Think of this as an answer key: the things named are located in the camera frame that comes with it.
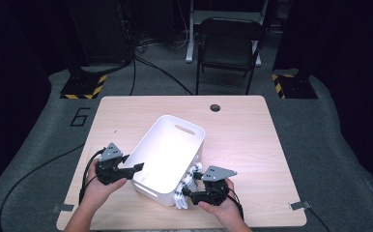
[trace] human hand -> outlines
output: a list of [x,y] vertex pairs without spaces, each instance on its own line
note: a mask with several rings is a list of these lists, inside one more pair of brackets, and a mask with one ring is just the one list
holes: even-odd
[[91,210],[96,211],[107,200],[108,196],[115,190],[121,188],[127,179],[123,178],[110,185],[105,186],[96,177],[96,165],[99,159],[94,159],[89,166],[87,175],[87,188],[81,205],[90,207]]
[[[228,188],[234,190],[234,183],[229,179],[225,179],[225,181]],[[231,190],[228,194],[235,199],[235,195]],[[204,201],[199,202],[198,205],[204,211],[214,215],[231,232],[252,231],[241,218],[238,206],[228,197],[219,206],[214,206]]]

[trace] gray carpet floor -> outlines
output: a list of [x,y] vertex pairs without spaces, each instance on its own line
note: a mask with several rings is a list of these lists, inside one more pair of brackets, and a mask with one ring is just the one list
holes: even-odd
[[[301,200],[312,204],[314,212],[331,231],[373,231],[373,178],[360,166],[343,139],[328,89],[312,76],[310,82],[318,100],[282,100],[278,97],[272,81],[272,66],[278,43],[278,35],[267,36],[261,51],[262,67],[255,71],[249,94],[263,96],[267,101]],[[156,44],[148,46],[142,54],[137,55],[173,74],[194,92],[196,62],[185,62],[186,51],[186,46],[175,49],[169,45]],[[106,68],[111,67],[92,67],[89,70]],[[208,69],[204,75],[211,77],[224,74]],[[109,74],[99,96],[93,100],[60,99],[60,90],[68,78],[67,71],[49,77],[52,92],[48,103],[36,126],[0,178],[0,206],[10,188],[25,174],[85,142],[100,99],[104,96],[129,94],[133,64]],[[205,84],[200,89],[200,95],[243,93],[243,89]],[[132,94],[174,96],[185,95],[186,92],[162,72],[136,62],[136,81]],[[82,127],[71,127],[72,119],[80,108],[80,113],[87,115],[86,121]],[[52,210],[55,205],[64,202],[81,149],[49,163],[19,183],[3,208],[4,231],[58,231],[58,214]],[[306,212],[306,216],[307,224],[303,227],[254,230],[326,231],[316,217],[309,212]]]

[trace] yellow and black hazard tape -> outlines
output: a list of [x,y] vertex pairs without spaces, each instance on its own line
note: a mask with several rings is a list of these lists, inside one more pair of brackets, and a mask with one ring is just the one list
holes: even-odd
[[279,78],[287,78],[287,77],[294,77],[291,74],[272,74],[272,80],[274,83],[274,88],[276,89],[277,94],[279,95],[280,99],[285,98],[285,94],[283,93],[282,86],[279,83]]
[[99,93],[101,92],[102,85],[104,84],[104,81],[106,79],[107,79],[106,75],[100,78],[96,89],[91,95],[60,95],[60,99],[96,99]]

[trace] human arm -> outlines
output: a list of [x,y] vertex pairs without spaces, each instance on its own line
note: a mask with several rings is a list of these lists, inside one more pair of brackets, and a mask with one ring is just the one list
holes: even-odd
[[89,231],[91,220],[99,207],[112,192],[121,188],[127,182],[127,179],[123,178],[105,186],[96,177],[97,162],[98,160],[95,159],[89,166],[84,197],[67,224],[66,232]]
[[[225,179],[228,188],[234,190],[234,184],[231,180]],[[235,198],[232,191],[229,191],[229,196]],[[237,205],[229,198],[226,198],[219,206],[208,204],[204,201],[198,203],[199,207],[204,211],[214,215],[217,220],[231,232],[252,232],[244,220]]]

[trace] black chair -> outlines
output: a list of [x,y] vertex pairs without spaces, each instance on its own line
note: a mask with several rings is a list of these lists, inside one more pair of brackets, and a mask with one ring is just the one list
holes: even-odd
[[[198,31],[195,95],[198,95],[199,74],[204,67],[240,71],[244,72],[244,77],[250,72],[245,87],[248,94],[264,35],[264,27],[251,20],[211,17],[202,21]],[[256,41],[257,46],[253,51],[252,45]]]

